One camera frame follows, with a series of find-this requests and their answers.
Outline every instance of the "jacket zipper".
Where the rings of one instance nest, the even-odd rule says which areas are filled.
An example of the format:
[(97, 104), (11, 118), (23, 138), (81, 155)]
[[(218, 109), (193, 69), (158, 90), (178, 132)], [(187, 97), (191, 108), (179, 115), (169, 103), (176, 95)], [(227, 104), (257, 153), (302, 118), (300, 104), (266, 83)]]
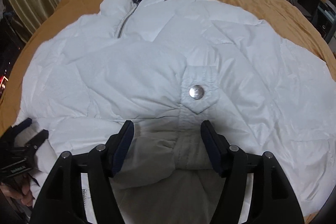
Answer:
[(128, 21), (129, 17), (133, 15), (134, 11), (136, 10), (136, 8), (138, 8), (138, 6), (139, 6), (139, 3), (136, 3), (136, 6), (125, 16), (124, 20), (121, 22), (121, 24), (119, 25), (116, 31), (116, 38), (121, 37), (121, 34), (123, 32), (126, 22)]

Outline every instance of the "puffer jacket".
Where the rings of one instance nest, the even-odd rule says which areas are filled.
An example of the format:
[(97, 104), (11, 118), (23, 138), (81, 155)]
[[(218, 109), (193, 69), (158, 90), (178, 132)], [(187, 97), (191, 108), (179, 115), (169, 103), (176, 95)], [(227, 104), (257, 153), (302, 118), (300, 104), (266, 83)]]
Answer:
[[(204, 120), (245, 152), (274, 153), (304, 215), (320, 209), (335, 184), (335, 82), (325, 63), (266, 21), (216, 0), (104, 0), (98, 14), (38, 48), (17, 122), (26, 117), (50, 134), (37, 153), (41, 184), (62, 151), (88, 152), (125, 120), (135, 123), (113, 180), (127, 223), (209, 221), (220, 193), (200, 136)], [(202, 183), (181, 179), (181, 170)], [(193, 200), (199, 214), (175, 219), (159, 213), (162, 201), (158, 219), (141, 213), (154, 206), (142, 202), (152, 185), (182, 187), (171, 202)]]

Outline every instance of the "human hand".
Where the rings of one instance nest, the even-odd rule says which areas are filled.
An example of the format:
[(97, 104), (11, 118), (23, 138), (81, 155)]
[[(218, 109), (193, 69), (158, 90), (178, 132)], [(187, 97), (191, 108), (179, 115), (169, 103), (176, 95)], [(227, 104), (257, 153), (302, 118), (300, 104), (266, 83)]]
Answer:
[(3, 183), (1, 183), (0, 185), (0, 190), (2, 191), (4, 196), (19, 199), (23, 205), (32, 206), (34, 197), (30, 190), (29, 179), (27, 177), (23, 177), (21, 185), (22, 194)]

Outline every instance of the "metal button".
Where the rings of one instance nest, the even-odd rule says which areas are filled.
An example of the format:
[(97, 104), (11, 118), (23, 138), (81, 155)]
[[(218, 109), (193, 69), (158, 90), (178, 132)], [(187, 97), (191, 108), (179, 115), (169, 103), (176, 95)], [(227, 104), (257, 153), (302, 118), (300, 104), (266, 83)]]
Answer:
[(194, 85), (189, 90), (189, 95), (195, 100), (202, 99), (202, 97), (204, 96), (204, 89), (200, 85)]
[(70, 156), (70, 152), (69, 151), (64, 151), (62, 154), (61, 154), (61, 157), (66, 159), (67, 157)]
[(99, 145), (96, 146), (96, 149), (98, 151), (103, 151), (103, 150), (105, 150), (105, 148), (106, 148), (106, 146), (104, 144), (99, 144)]
[(271, 152), (269, 152), (269, 151), (266, 151), (265, 152), (265, 156), (267, 157), (267, 158), (273, 158), (273, 154), (271, 153)]
[(236, 146), (236, 145), (230, 145), (230, 150), (232, 151), (232, 152), (237, 152), (238, 150), (239, 150), (239, 147), (238, 146)]

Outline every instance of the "blue gripper pad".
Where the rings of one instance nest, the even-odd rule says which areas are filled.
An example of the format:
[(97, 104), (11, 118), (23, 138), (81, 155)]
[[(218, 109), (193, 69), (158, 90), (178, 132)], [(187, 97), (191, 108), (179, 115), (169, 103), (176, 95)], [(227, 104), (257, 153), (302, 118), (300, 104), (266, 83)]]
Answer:
[(134, 124), (131, 122), (127, 127), (124, 136), (121, 138), (121, 141), (113, 155), (113, 165), (112, 165), (112, 174), (117, 174), (124, 163), (125, 157), (127, 155), (128, 149), (131, 145), (131, 142), (134, 137)]
[(221, 152), (216, 145), (213, 137), (211, 136), (210, 131), (207, 129), (207, 127), (202, 123), (201, 125), (201, 137), (203, 140), (203, 143), (205, 145), (205, 149), (208, 152), (208, 156), (212, 165), (212, 168), (220, 175), (222, 176), (224, 169), (221, 165)]

